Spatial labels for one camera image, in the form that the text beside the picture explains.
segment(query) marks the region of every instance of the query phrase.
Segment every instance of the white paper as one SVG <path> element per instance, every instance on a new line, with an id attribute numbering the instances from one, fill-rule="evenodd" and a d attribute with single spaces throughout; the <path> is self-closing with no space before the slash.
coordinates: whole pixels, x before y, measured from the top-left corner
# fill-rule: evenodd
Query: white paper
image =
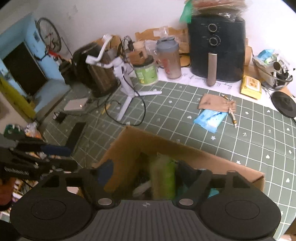
<path id="1" fill-rule="evenodd" d="M 216 81 L 216 84 L 213 86 L 208 86 L 207 79 L 202 78 L 199 76 L 194 75 L 191 73 L 190 68 L 182 68 L 182 76 L 176 80 L 170 80 L 166 77 L 164 69 L 159 68 L 158 69 L 158 79 L 162 81 L 167 82 L 173 82 L 173 83 L 180 83 L 184 85 L 190 85 L 195 87 L 200 87 L 204 89 L 209 89 L 217 92 L 221 92 L 224 94 L 232 95 L 235 97 L 239 97 L 248 101 L 252 101 L 254 103 L 257 103 L 259 105 L 263 105 L 265 107 L 271 108 L 273 110 L 276 110 L 276 108 L 273 106 L 270 95 L 265 92 L 265 90 L 262 89 L 262 96 L 260 100 L 255 100 L 251 97 L 248 97 L 246 95 L 242 95 L 240 93 L 240 86 L 242 81 L 238 81 L 235 83 L 227 83 L 222 81 Z"/>

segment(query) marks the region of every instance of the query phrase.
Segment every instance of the air fryer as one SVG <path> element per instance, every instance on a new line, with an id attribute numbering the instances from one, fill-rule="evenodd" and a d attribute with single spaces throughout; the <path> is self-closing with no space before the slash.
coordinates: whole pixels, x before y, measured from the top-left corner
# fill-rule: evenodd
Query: air fryer
<path id="1" fill-rule="evenodd" d="M 195 16 L 188 24 L 190 36 L 191 72 L 208 78 L 208 67 L 216 78 L 225 82 L 242 79 L 245 57 L 245 21 L 234 22 L 221 16 Z M 209 55 L 217 57 L 215 68 L 209 66 Z"/>

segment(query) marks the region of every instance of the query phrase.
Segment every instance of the doorway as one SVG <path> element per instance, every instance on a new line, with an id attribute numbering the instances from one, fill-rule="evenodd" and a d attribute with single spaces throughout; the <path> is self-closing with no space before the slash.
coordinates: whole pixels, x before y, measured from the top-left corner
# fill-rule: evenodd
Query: doorway
<path id="1" fill-rule="evenodd" d="M 47 82 L 24 42 L 8 54 L 3 62 L 14 80 L 31 96 Z"/>

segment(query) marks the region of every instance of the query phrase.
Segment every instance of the metal screw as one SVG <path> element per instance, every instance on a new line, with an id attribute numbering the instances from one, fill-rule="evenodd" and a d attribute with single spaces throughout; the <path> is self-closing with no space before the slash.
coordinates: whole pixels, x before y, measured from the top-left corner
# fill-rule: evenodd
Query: metal screw
<path id="1" fill-rule="evenodd" d="M 194 202 L 189 198 L 183 198 L 179 201 L 179 203 L 183 206 L 191 206 Z"/>
<path id="2" fill-rule="evenodd" d="M 112 204 L 112 200 L 110 198 L 101 198 L 99 199 L 98 204 L 102 206 L 108 206 Z"/>

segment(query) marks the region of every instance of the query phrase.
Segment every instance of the beige cloth pouch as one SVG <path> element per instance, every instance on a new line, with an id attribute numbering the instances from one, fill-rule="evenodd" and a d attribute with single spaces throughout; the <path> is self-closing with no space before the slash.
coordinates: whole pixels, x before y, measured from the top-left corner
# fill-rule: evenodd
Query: beige cloth pouch
<path id="1" fill-rule="evenodd" d="M 227 100 L 222 96 L 204 94 L 198 105 L 199 109 L 214 110 L 219 112 L 229 112 L 229 109 L 235 113 L 236 102 Z"/>

